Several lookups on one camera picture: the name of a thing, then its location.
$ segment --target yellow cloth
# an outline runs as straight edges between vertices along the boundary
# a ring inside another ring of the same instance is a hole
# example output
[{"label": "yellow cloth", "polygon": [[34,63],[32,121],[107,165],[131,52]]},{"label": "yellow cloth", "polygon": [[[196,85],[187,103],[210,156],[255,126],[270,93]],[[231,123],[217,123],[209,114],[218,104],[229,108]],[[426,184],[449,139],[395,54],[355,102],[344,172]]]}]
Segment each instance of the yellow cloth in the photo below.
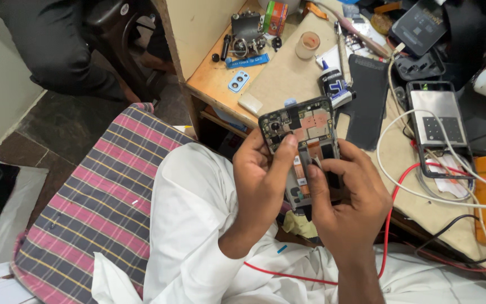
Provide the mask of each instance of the yellow cloth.
[{"label": "yellow cloth", "polygon": [[304,238],[315,238],[318,236],[318,231],[316,231],[316,226],[314,226],[313,222],[309,222],[304,215],[294,214],[291,210],[286,213],[282,230]]}]

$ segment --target black chair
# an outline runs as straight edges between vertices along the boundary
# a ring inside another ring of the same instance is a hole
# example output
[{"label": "black chair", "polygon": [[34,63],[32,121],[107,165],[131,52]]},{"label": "black chair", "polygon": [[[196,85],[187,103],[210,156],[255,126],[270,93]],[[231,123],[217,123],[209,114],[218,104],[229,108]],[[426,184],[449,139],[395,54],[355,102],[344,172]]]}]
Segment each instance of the black chair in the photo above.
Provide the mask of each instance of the black chair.
[{"label": "black chair", "polygon": [[154,70],[146,77],[129,52],[129,36],[137,32],[142,16],[158,16],[150,0],[85,1],[82,35],[90,49],[100,52],[125,80],[142,102],[160,100],[165,71]]}]

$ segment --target hand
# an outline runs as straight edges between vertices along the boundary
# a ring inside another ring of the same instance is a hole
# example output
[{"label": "hand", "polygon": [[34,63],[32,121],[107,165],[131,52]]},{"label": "hand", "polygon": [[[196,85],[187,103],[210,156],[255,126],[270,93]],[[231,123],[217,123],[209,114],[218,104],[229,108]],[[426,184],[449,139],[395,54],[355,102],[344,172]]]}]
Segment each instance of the hand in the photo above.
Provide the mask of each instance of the hand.
[{"label": "hand", "polygon": [[227,257],[246,256],[273,224],[297,153],[297,139],[288,135],[272,157],[258,128],[235,153],[234,181],[239,211],[234,224],[219,239],[219,248]]},{"label": "hand", "polygon": [[312,221],[337,266],[356,259],[372,259],[374,239],[393,200],[370,157],[348,141],[339,139],[342,159],[321,161],[324,171],[342,176],[350,200],[331,206],[326,177],[320,168],[308,166]]}]

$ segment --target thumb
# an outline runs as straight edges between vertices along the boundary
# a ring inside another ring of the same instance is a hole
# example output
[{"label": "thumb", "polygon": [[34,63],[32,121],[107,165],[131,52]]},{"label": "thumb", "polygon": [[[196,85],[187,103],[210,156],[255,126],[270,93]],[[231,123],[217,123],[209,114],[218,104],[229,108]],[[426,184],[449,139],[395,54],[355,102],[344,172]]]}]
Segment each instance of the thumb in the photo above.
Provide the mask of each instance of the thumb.
[{"label": "thumb", "polygon": [[310,164],[307,167],[308,184],[310,196],[312,197],[312,217],[313,219],[329,216],[333,207],[329,199],[329,186],[323,171],[317,166]]},{"label": "thumb", "polygon": [[276,181],[280,187],[286,187],[286,177],[294,165],[294,158],[298,154],[298,140],[295,135],[287,135],[280,143],[273,155],[273,163],[265,178]]}]

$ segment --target red wire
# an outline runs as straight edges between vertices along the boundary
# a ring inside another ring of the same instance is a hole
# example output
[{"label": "red wire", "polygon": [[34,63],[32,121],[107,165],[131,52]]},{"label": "red wire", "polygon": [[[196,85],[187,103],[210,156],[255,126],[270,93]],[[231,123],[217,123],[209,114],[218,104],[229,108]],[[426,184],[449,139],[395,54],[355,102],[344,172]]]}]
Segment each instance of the red wire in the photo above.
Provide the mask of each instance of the red wire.
[{"label": "red wire", "polygon": [[[398,183],[401,184],[404,181],[404,178],[408,175],[408,173],[410,173],[410,171],[412,171],[414,168],[419,167],[419,165],[420,165],[420,163],[415,163],[415,164],[411,165],[408,169],[406,169],[406,171],[404,171],[404,173],[399,178]],[[442,167],[442,165],[437,164],[437,163],[427,163],[427,165]],[[453,172],[457,172],[457,173],[461,173],[461,174],[464,174],[464,175],[468,175],[468,173],[463,172],[461,170],[457,170],[455,168],[450,168],[450,167],[448,167],[448,168],[451,171],[453,171]],[[393,201],[395,201],[395,198],[397,197],[397,193],[399,192],[399,189],[400,188],[398,186],[395,186],[395,189],[393,190],[393,194],[391,195]],[[386,217],[386,230],[385,230],[385,235],[384,235],[384,240],[383,240],[382,267],[380,268],[380,273],[378,273],[378,278],[381,278],[382,277],[383,272],[384,272],[384,270],[386,268],[387,245],[388,245],[388,242],[389,242],[389,224],[391,222],[391,212],[392,211],[393,210],[391,209],[389,211],[389,213],[387,214],[387,217]],[[409,245],[409,246],[415,248],[414,245],[412,245],[412,244],[410,244],[408,242],[404,242],[404,243],[406,245]],[[455,266],[455,267],[460,268],[460,269],[463,269],[465,271],[486,272],[486,268],[468,268],[468,267],[465,267],[465,266],[462,266],[462,265],[458,265],[458,264],[449,262],[447,260],[441,259],[441,258],[435,256],[434,254],[429,253],[429,252],[426,252],[424,250],[419,250],[419,251],[422,252],[422,253],[425,253],[426,255],[428,255],[428,256],[432,257],[433,259],[436,259],[436,260],[438,260],[438,261],[440,261],[440,262],[442,262],[444,264],[447,264],[447,265],[450,265],[450,266]],[[304,281],[311,281],[311,282],[317,282],[317,283],[324,283],[324,284],[329,284],[329,285],[338,285],[337,282],[332,282],[332,281],[311,279],[311,278],[306,278],[304,276],[299,276],[299,275],[291,275],[291,274],[284,274],[284,273],[279,273],[279,272],[267,271],[265,269],[262,269],[262,268],[253,266],[253,265],[251,265],[251,264],[249,264],[247,262],[243,262],[243,264],[245,264],[246,266],[251,267],[252,269],[254,269],[256,271],[260,271],[260,272],[267,273],[267,274],[278,275],[278,276],[285,276],[287,278],[294,278],[294,279],[299,279],[299,280],[304,280]]]}]

